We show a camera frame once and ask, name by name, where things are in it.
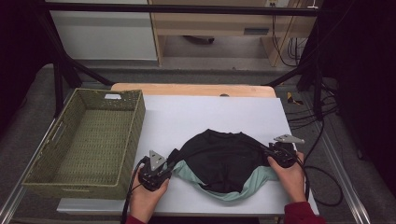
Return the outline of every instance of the red sleeve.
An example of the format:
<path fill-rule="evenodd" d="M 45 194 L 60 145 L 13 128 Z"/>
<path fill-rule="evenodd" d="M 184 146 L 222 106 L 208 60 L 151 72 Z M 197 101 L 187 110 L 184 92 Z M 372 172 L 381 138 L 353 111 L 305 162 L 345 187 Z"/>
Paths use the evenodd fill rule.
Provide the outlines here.
<path fill-rule="evenodd" d="M 128 216 L 125 224 L 146 224 L 135 217 Z"/>
<path fill-rule="evenodd" d="M 322 224 L 323 217 L 315 216 L 309 203 L 290 203 L 285 206 L 285 224 Z"/>

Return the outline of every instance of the white tabletop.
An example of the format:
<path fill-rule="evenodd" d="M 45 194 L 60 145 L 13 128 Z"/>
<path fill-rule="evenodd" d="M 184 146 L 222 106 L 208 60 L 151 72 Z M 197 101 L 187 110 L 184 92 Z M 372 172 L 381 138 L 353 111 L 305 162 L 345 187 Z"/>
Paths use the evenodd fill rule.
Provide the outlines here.
<path fill-rule="evenodd" d="M 167 157 L 174 148 L 206 129 L 245 133 L 268 146 L 274 137 L 290 133 L 277 98 L 144 95 L 146 116 L 135 164 L 154 150 Z M 310 197 L 316 215 L 318 208 Z M 124 201 L 61 199 L 59 212 L 68 214 L 119 215 Z M 172 176 L 168 190 L 155 210 L 160 216 L 259 217 L 284 214 L 288 196 L 278 181 L 267 181 L 251 197 L 223 202 L 190 183 Z"/>

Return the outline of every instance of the wire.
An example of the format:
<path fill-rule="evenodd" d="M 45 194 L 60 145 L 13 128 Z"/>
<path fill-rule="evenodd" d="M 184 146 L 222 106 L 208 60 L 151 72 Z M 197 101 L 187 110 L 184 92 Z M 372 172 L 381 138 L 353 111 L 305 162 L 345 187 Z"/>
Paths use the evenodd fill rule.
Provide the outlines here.
<path fill-rule="evenodd" d="M 123 206 L 123 209 L 122 209 L 122 216 L 121 216 L 120 224 L 125 224 L 125 223 L 126 223 L 126 219 L 127 219 L 127 217 L 128 217 L 129 201 L 130 201 L 130 199 L 131 199 L 132 191 L 134 191 L 134 189 L 136 189 L 137 187 L 140 186 L 140 185 L 138 185 L 138 186 L 136 186 L 136 187 L 134 187 L 134 188 L 132 189 L 132 186 L 134 185 L 134 178 L 136 177 L 137 170 L 138 170 L 139 166 L 140 166 L 142 163 L 144 163 L 147 159 L 148 159 L 148 157 L 144 157 L 142 160 L 140 160 L 140 161 L 137 163 L 136 167 L 134 168 L 134 173 L 132 174 L 131 182 L 129 183 L 128 192 L 127 192 L 127 194 L 126 194 L 125 203 L 124 203 L 124 206 Z"/>
<path fill-rule="evenodd" d="M 323 130 L 324 130 L 324 120 L 322 121 L 322 126 L 321 126 L 321 129 L 320 129 L 320 132 L 319 132 L 319 135 L 318 135 L 317 140 L 315 140 L 314 145 L 312 145 L 312 147 L 309 149 L 308 153 L 306 153 L 306 156 L 305 156 L 305 163 L 308 161 L 309 156 L 310 156 L 311 153 L 314 151 L 315 146 L 318 144 L 318 141 L 319 141 L 320 137 L 321 137 L 322 134 L 323 134 Z"/>
<path fill-rule="evenodd" d="M 325 101 L 325 100 L 327 100 L 327 99 L 330 99 L 330 98 L 335 98 L 335 95 L 333 94 L 333 95 L 328 95 L 328 96 L 326 96 L 325 98 L 322 99 L 322 102 Z"/>
<path fill-rule="evenodd" d="M 333 109 L 332 111 L 325 112 L 325 113 L 322 114 L 322 117 L 324 118 L 324 117 L 326 117 L 326 116 L 328 116 L 328 115 L 330 115 L 330 114 L 332 114 L 332 113 L 334 113 L 336 111 L 337 111 L 337 109 Z M 301 129 L 301 128 L 305 127 L 305 126 L 308 126 L 309 124 L 311 124 L 311 123 L 313 123 L 315 121 L 318 121 L 318 120 L 317 119 L 312 119 L 312 120 L 309 120 L 308 122 L 303 121 L 303 120 L 294 121 L 294 123 L 295 122 L 298 122 L 298 123 L 303 123 L 304 122 L 304 123 L 303 124 L 299 124 L 298 126 L 297 125 L 296 126 L 290 125 L 290 127 L 291 127 L 292 130 L 297 130 L 297 129 Z"/>
<path fill-rule="evenodd" d="M 338 105 L 332 107 L 331 109 L 328 109 L 328 110 L 324 111 L 323 113 L 332 113 L 332 112 L 335 112 L 334 109 L 336 109 L 337 107 L 338 107 Z M 308 115 L 308 116 L 301 117 L 301 118 L 297 118 L 297 119 L 288 119 L 288 122 L 294 122 L 294 121 L 304 120 L 304 119 L 311 119 L 311 118 L 314 118 L 314 117 L 315 117 L 315 115 Z"/>
<path fill-rule="evenodd" d="M 21 103 L 21 105 L 20 105 L 20 107 L 18 107 L 18 109 L 22 109 L 22 108 L 24 108 L 25 107 L 25 105 L 26 105 L 26 102 L 27 102 L 27 98 L 26 98 L 26 96 L 23 98 L 23 101 L 22 101 L 22 103 Z"/>
<path fill-rule="evenodd" d="M 338 206 L 343 201 L 343 199 L 344 199 L 343 190 L 341 189 L 340 184 L 338 184 L 338 181 L 334 178 L 334 176 L 330 175 L 326 171 L 324 171 L 324 170 L 322 170 L 322 169 L 320 169 L 320 168 L 318 168 L 316 166 L 305 166 L 305 169 L 314 169 L 314 170 L 322 172 L 323 174 L 328 176 L 335 183 L 335 185 L 338 188 L 338 191 L 340 192 L 340 196 L 339 196 L 339 198 L 338 198 L 336 203 L 325 203 L 325 202 L 323 202 L 323 201 L 321 201 L 321 200 L 319 200 L 319 199 L 314 197 L 315 202 L 320 203 L 320 204 L 325 205 L 325 206 L 328 206 L 328 207 L 335 207 L 335 206 Z"/>
<path fill-rule="evenodd" d="M 320 46 L 322 46 L 324 44 L 324 42 L 326 41 L 327 38 L 329 38 L 329 36 L 334 32 L 334 30 L 340 25 L 340 23 L 344 20 L 344 18 L 346 17 L 347 13 L 349 12 L 350 9 L 352 9 L 352 6 L 355 4 L 356 0 L 353 0 L 353 2 L 349 5 L 348 9 L 346 10 L 346 13 L 344 13 L 344 15 L 342 16 L 342 18 L 334 25 L 334 27 L 329 31 L 329 33 L 327 33 L 322 40 L 320 41 L 320 43 L 318 43 L 317 47 L 312 49 L 311 52 L 308 53 L 308 55 L 302 59 L 300 61 L 300 63 L 306 63 L 306 61 L 308 61 L 308 59 L 319 49 Z"/>
<path fill-rule="evenodd" d="M 272 40 L 273 40 L 274 47 L 275 47 L 275 49 L 277 51 L 277 55 L 279 56 L 280 61 L 282 61 L 282 63 L 285 64 L 286 66 L 296 67 L 297 65 L 288 64 L 288 63 L 285 63 L 285 61 L 283 61 L 282 55 L 280 53 L 280 48 L 279 48 L 279 45 L 277 44 L 277 40 L 276 40 L 275 23 L 276 23 L 276 15 L 273 16 L 273 36 L 272 36 Z"/>
<path fill-rule="evenodd" d="M 304 48 L 304 47 L 300 47 L 300 45 L 302 45 L 307 39 L 308 39 L 308 38 L 304 38 L 304 40 L 303 40 L 300 44 L 298 44 L 298 47 L 299 47 L 299 48 Z"/>
<path fill-rule="evenodd" d="M 288 44 L 288 54 L 289 54 L 289 57 L 290 58 L 292 58 L 292 59 L 295 59 L 295 57 L 296 57 L 296 54 L 294 53 L 293 54 L 293 39 L 294 38 L 291 38 L 290 40 L 289 40 L 289 44 Z"/>
<path fill-rule="evenodd" d="M 332 102 L 332 103 L 328 103 L 328 104 L 326 104 L 326 105 L 335 105 L 336 103 L 335 102 Z M 297 111 L 297 112 L 287 112 L 287 113 L 285 113 L 286 115 L 297 115 L 297 114 L 303 114 L 303 113 L 305 113 L 305 112 L 309 112 L 309 111 L 313 111 L 313 109 L 306 109 L 306 110 L 302 110 L 302 111 Z"/>
<path fill-rule="evenodd" d="M 298 54 L 298 51 L 297 51 L 297 38 L 296 38 L 296 44 L 294 45 L 294 59 L 295 59 L 295 61 L 296 61 L 296 65 L 298 65 L 298 60 L 300 59 L 300 57 L 299 56 L 297 56 L 297 54 Z"/>
<path fill-rule="evenodd" d="M 328 92 L 332 96 L 335 96 L 335 94 L 336 94 L 335 92 L 337 91 L 337 90 L 330 88 L 328 85 L 326 85 L 323 82 L 322 82 L 322 89 L 325 90 L 326 92 Z"/>

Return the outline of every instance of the green woven basket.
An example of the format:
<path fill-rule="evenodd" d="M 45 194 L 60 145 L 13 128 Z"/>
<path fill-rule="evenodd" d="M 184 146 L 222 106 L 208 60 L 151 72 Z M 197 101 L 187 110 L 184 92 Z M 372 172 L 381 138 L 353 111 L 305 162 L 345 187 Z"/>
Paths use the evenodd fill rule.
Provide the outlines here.
<path fill-rule="evenodd" d="M 76 89 L 22 184 L 44 197 L 124 199 L 145 112 L 142 91 Z"/>

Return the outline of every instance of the gray floor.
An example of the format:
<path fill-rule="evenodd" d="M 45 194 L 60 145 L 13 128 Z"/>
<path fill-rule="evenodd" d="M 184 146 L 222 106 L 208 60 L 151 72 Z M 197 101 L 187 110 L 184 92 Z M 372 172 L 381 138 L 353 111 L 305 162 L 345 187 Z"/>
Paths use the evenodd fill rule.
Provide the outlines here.
<path fill-rule="evenodd" d="M 258 38 L 216 37 L 212 45 L 197 42 L 182 36 L 168 38 L 162 67 L 136 66 L 122 69 L 97 69 L 103 76 L 122 82 L 161 83 L 213 83 L 261 85 L 285 74 L 291 68 L 269 66 Z M 295 90 L 298 78 L 293 78 L 276 88 L 276 95 L 282 101 L 288 119 L 306 116 L 306 102 L 303 105 L 290 104 L 287 92 L 298 99 Z M 333 103 L 329 98 L 326 104 Z M 36 76 L 25 103 L 11 121 L 7 132 L 0 138 L 0 204 L 6 202 L 14 185 L 18 182 L 26 164 L 35 152 L 42 137 L 50 126 L 54 113 L 54 89 L 51 69 L 42 69 Z M 291 122 L 293 129 L 307 123 Z M 329 135 L 337 153 L 368 211 L 372 223 L 396 223 L 396 200 L 389 193 L 374 166 L 356 156 L 356 148 L 349 133 L 336 113 L 325 119 L 325 132 Z M 306 153 L 318 137 L 318 130 L 311 124 L 293 130 L 295 136 L 305 140 L 298 147 Z M 332 174 L 329 160 L 319 141 L 307 164 L 315 165 Z M 326 203 L 334 203 L 339 191 L 326 175 L 314 170 L 308 171 L 315 196 Z M 27 192 L 21 200 L 14 217 L 35 217 L 65 220 L 118 220 L 117 217 L 72 217 L 58 214 L 55 209 L 59 200 L 43 199 Z M 318 205 L 319 212 L 329 223 L 356 223 L 346 200 L 335 207 Z M 265 223 L 275 223 L 272 218 Z"/>

